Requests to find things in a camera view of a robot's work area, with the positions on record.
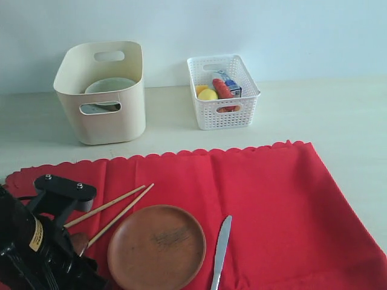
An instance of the knife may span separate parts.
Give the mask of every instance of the knife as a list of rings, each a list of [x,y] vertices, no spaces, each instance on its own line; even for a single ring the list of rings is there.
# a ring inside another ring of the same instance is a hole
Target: knife
[[[218,243],[215,252],[215,265],[213,267],[213,278],[211,290],[217,290],[219,287],[220,274],[222,272],[224,256],[226,255],[227,244],[229,243],[229,236],[231,230],[232,216],[226,217],[218,236]]]

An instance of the white table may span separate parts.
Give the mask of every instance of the white table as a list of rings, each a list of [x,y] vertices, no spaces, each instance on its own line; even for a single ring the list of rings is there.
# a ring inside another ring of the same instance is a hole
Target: white table
[[[132,142],[79,143],[55,93],[0,96],[0,179],[23,167],[84,159],[311,141],[387,252],[387,77],[259,83],[253,124],[199,130],[188,87],[146,90],[147,129]]]

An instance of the brown plate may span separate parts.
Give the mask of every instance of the brown plate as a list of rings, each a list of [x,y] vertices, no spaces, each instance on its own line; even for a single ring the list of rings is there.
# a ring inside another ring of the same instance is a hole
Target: brown plate
[[[178,290],[198,273],[206,239],[185,210],[154,205],[136,211],[110,240],[108,264],[125,290]]]

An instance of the beige plastic bin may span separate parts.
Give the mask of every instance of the beige plastic bin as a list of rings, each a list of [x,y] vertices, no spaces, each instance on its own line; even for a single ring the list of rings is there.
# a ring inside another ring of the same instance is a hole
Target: beige plastic bin
[[[124,77],[137,83],[119,91],[84,94],[90,84],[111,77]],[[60,65],[54,89],[82,143],[131,141],[145,130],[143,56],[138,43],[94,42],[73,47]],[[118,102],[118,111],[86,114],[81,110],[82,105],[82,108],[97,107],[112,101]]]

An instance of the chopsticks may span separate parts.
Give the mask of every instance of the chopsticks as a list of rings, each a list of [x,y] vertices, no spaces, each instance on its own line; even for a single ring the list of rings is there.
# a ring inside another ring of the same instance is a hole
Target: chopsticks
[[[95,210],[89,211],[87,214],[84,214],[83,216],[80,216],[79,218],[65,224],[65,227],[69,228],[73,225],[78,224],[79,222],[84,221],[87,218],[90,218],[91,216],[94,216],[95,214],[99,213],[100,211],[102,211],[102,210],[112,206],[113,204],[116,204],[117,202],[121,201],[122,199],[133,195],[134,193],[138,192],[139,190],[143,189],[144,187],[145,187],[145,185],[141,185],[140,187],[132,190],[131,192],[125,193],[124,195],[121,195],[119,198],[116,198],[116,199],[108,202],[107,204],[101,205],[100,207],[97,207]]]
[[[128,210],[130,210],[138,201],[155,185],[152,183],[147,187],[138,197],[136,197],[123,211],[121,211],[105,228],[103,228],[99,233],[97,233],[89,242],[88,248],[91,247],[115,222],[117,222]]]

